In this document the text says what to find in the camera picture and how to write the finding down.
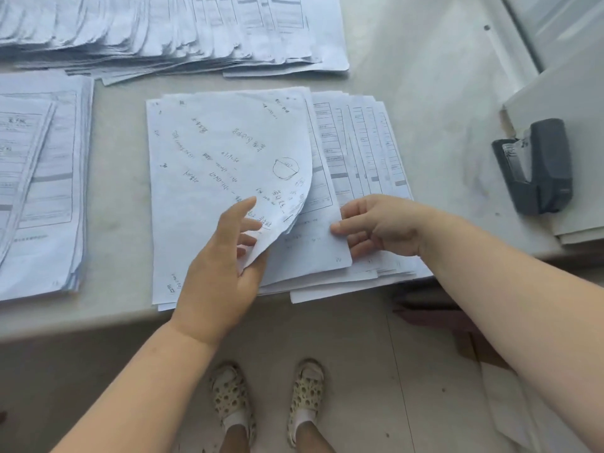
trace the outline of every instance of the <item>drawn circle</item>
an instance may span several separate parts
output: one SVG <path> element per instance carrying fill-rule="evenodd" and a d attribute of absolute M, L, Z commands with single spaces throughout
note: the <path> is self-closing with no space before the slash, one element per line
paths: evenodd
<path fill-rule="evenodd" d="M 290 157 L 281 157 L 275 160 L 272 166 L 272 172 L 277 178 L 287 181 L 299 172 L 298 162 Z"/>

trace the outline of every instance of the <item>stapler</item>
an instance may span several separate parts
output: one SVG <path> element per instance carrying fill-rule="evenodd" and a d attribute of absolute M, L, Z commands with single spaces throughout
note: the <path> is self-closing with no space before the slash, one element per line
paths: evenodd
<path fill-rule="evenodd" d="M 564 121 L 535 122 L 521 139 L 500 139 L 492 146 L 518 213 L 557 213 L 568 205 L 573 175 Z"/>

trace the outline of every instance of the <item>sandal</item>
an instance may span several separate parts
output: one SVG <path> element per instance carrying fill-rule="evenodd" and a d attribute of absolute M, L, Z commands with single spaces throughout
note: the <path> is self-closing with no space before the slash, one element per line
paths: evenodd
<path fill-rule="evenodd" d="M 324 384 L 325 373 L 321 364 L 314 359 L 305 359 L 298 364 L 288 420 L 288 442 L 292 448 L 296 447 L 296 429 L 301 424 L 301 422 L 296 423 L 296 413 L 298 410 L 314 412 L 310 414 L 310 417 L 307 416 L 305 421 L 314 422 L 316 420 L 321 408 Z"/>
<path fill-rule="evenodd" d="M 249 403 L 248 387 L 239 366 L 233 362 L 219 365 L 210 377 L 210 391 L 224 432 L 234 424 L 241 424 L 247 430 L 249 445 L 252 446 L 256 438 L 256 421 Z M 235 414 L 237 422 L 225 427 L 225 419 Z"/>

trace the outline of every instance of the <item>desk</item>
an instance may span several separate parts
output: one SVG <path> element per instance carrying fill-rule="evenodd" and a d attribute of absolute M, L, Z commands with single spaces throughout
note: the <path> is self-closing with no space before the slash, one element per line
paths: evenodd
<path fill-rule="evenodd" d="M 542 222 L 520 218 L 490 150 L 515 91 L 484 26 L 481 0 L 341 0 L 348 78 L 148 76 L 95 86 L 87 271 L 80 293 L 0 304 L 0 339 L 157 315 L 144 102 L 164 93 L 309 86 L 385 101 L 416 200 L 460 214 L 540 257 L 559 254 Z"/>

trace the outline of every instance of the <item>left hand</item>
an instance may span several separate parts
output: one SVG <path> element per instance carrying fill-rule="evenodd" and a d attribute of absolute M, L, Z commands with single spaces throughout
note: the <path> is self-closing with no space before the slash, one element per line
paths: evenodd
<path fill-rule="evenodd" d="M 261 228 L 259 221 L 245 217 L 255 203 L 256 198 L 250 197 L 222 213 L 214 235 L 191 263 L 170 320 L 181 333 L 217 345 L 258 294 L 268 251 L 241 275 L 237 264 L 237 258 L 245 255 L 245 249 L 238 245 L 256 243 L 254 237 L 243 232 Z"/>

